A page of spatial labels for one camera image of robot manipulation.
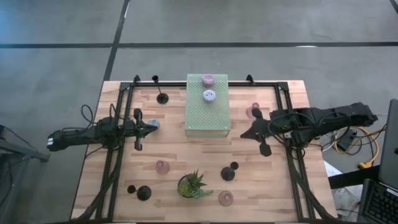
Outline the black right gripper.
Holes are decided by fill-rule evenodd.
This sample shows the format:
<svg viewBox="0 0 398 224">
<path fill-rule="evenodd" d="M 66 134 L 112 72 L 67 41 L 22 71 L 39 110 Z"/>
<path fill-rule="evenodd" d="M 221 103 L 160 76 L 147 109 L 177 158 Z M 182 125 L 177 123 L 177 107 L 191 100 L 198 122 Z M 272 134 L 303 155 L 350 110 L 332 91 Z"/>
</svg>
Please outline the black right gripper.
<svg viewBox="0 0 398 224">
<path fill-rule="evenodd" d="M 252 115 L 255 117 L 251 127 L 242 133 L 241 138 L 258 140 L 259 150 L 261 155 L 269 157 L 272 154 L 271 147 L 266 143 L 266 138 L 271 136 L 269 131 L 270 121 L 263 118 L 262 112 L 259 108 L 252 109 Z"/>
</svg>

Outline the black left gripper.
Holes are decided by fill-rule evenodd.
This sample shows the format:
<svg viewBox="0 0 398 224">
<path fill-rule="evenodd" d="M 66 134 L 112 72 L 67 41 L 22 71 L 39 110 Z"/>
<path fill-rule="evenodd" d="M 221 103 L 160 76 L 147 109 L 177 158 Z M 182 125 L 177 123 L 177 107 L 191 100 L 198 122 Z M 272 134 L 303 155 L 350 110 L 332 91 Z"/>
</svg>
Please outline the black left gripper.
<svg viewBox="0 0 398 224">
<path fill-rule="evenodd" d="M 142 150 L 141 138 L 147 136 L 150 133 L 158 130 L 158 127 L 148 125 L 142 122 L 142 111 L 139 108 L 134 109 L 132 119 L 125 119 L 123 124 L 123 136 L 124 137 L 135 137 L 134 148 L 137 151 Z"/>
</svg>

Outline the pink ribbed glass candle holder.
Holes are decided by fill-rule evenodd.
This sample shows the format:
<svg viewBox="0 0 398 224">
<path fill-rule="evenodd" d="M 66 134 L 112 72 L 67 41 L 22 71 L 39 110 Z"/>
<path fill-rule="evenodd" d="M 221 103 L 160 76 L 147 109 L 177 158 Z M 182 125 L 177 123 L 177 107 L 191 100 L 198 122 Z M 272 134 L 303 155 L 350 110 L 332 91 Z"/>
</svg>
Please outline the pink ribbed glass candle holder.
<svg viewBox="0 0 398 224">
<path fill-rule="evenodd" d="M 170 164 L 167 161 L 159 160 L 155 163 L 156 173 L 165 175 L 170 170 Z"/>
<path fill-rule="evenodd" d="M 228 207 L 234 201 L 233 194 L 230 191 L 224 190 L 218 195 L 218 201 L 220 205 Z"/>
<path fill-rule="evenodd" d="M 246 109 L 246 115 L 250 119 L 256 119 L 262 116 L 262 113 L 259 109 L 259 103 L 253 103 L 250 107 Z"/>
</svg>

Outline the black metal candlestick holder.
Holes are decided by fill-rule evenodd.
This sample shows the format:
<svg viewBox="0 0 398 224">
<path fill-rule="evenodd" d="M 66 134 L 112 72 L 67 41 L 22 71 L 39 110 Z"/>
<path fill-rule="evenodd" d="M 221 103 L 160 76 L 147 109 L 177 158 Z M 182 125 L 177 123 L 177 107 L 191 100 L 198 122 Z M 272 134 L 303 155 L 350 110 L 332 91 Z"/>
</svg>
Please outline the black metal candlestick holder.
<svg viewBox="0 0 398 224">
<path fill-rule="evenodd" d="M 152 190 L 151 190 L 151 188 L 150 188 L 149 186 L 147 186 L 147 185 L 143 185 L 143 186 L 139 187 L 138 189 L 137 189 L 134 185 L 130 185 L 130 186 L 127 188 L 127 192 L 128 192 L 129 194 L 136 193 L 137 198 L 138 198 L 140 201 L 146 201 L 146 200 L 150 199 L 150 197 L 151 197 L 151 195 L 152 195 Z"/>
<path fill-rule="evenodd" d="M 237 162 L 232 162 L 229 167 L 224 167 L 221 170 L 221 178 L 225 181 L 231 181 L 235 178 L 236 170 L 239 168 Z"/>
<path fill-rule="evenodd" d="M 152 81 L 157 85 L 159 94 L 157 95 L 157 102 L 159 104 L 166 104 L 169 100 L 169 96 L 166 93 L 163 93 L 160 89 L 160 85 L 159 85 L 159 77 L 157 75 L 153 75 L 152 76 Z"/>
</svg>

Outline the artificial succulents in black pot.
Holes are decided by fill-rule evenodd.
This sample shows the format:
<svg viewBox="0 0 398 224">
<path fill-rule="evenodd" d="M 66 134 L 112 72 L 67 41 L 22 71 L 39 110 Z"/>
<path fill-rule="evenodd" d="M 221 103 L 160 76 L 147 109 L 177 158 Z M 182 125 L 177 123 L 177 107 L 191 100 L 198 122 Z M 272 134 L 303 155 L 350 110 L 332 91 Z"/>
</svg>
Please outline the artificial succulents in black pot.
<svg viewBox="0 0 398 224">
<path fill-rule="evenodd" d="M 184 175 L 178 182 L 178 194 L 184 198 L 196 199 L 210 196 L 213 190 L 203 190 L 202 187 L 206 184 L 202 180 L 203 175 L 198 175 L 198 170 Z"/>
</svg>

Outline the white paper sheet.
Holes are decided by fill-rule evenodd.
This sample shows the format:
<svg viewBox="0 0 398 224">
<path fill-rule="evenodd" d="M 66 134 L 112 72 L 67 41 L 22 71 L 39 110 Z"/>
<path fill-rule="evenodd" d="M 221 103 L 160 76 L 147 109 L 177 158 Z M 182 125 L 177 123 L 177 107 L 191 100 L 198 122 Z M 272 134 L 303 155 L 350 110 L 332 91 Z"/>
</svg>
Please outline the white paper sheet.
<svg viewBox="0 0 398 224">
<path fill-rule="evenodd" d="M 342 174 L 340 170 L 329 164 L 327 161 L 323 161 L 323 163 L 328 177 L 333 177 Z"/>
</svg>

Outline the black power adapter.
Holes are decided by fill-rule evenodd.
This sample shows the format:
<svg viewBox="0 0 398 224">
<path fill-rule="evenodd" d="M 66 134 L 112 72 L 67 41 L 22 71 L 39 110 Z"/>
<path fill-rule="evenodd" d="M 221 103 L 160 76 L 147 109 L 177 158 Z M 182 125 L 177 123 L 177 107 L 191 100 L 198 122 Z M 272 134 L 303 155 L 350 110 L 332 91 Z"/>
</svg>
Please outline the black power adapter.
<svg viewBox="0 0 398 224">
<path fill-rule="evenodd" d="M 337 149 L 339 149 L 343 152 L 347 151 L 349 149 L 350 145 L 353 143 L 356 136 L 357 136 L 357 131 L 350 129 L 337 142 Z"/>
</svg>

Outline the grey metal stand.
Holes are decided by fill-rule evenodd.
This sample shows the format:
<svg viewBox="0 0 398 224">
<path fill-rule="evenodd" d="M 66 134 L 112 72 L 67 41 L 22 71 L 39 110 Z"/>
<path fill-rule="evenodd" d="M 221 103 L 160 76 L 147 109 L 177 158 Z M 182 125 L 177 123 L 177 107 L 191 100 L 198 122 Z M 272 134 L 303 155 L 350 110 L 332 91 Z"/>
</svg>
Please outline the grey metal stand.
<svg viewBox="0 0 398 224">
<path fill-rule="evenodd" d="M 14 131 L 0 125 L 0 224 L 7 224 L 10 220 L 31 159 L 47 162 L 49 154 L 39 152 Z"/>
</svg>

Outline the dark grey laptop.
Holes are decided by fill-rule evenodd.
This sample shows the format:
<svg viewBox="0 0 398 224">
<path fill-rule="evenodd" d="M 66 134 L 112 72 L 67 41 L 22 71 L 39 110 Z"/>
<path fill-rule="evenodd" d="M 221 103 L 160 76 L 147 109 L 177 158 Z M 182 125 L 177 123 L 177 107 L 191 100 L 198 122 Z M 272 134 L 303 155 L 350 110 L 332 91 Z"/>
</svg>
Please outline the dark grey laptop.
<svg viewBox="0 0 398 224">
<path fill-rule="evenodd" d="M 398 100 L 389 105 L 381 163 L 363 182 L 358 223 L 398 224 Z"/>
</svg>

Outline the black aluminium table frame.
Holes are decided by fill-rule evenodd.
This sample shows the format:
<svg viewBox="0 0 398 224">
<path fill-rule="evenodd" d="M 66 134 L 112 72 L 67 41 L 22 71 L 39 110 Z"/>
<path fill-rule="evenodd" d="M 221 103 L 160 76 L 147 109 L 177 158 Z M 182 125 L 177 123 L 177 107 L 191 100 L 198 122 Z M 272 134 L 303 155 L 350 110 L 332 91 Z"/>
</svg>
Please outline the black aluminium table frame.
<svg viewBox="0 0 398 224">
<path fill-rule="evenodd" d="M 243 139 L 251 120 L 246 109 L 260 104 L 267 116 L 279 105 L 303 108 L 309 105 L 305 84 L 301 80 L 238 81 L 229 90 L 231 130 L 225 138 L 188 138 L 185 134 L 185 85 L 182 82 L 162 82 L 160 89 L 168 94 L 166 104 L 157 102 L 158 88 L 152 82 L 140 82 L 124 98 L 132 99 L 132 107 L 140 108 L 144 119 L 157 118 L 160 128 L 142 142 L 143 149 L 134 148 L 134 139 L 126 142 L 113 214 L 104 204 L 101 218 L 105 222 L 171 222 L 171 223 L 238 223 L 294 222 L 297 207 L 289 176 L 287 155 L 283 145 L 268 139 L 272 149 L 269 157 L 259 152 L 256 141 Z M 170 170 L 156 173 L 155 163 L 167 161 Z M 221 170 L 237 162 L 235 178 L 225 181 Z M 203 190 L 213 190 L 203 198 L 184 198 L 177 192 L 179 180 L 198 170 L 203 175 Z M 150 199 L 140 201 L 137 189 L 147 185 Z M 218 195 L 227 190 L 233 194 L 232 205 L 220 205 Z"/>
</svg>

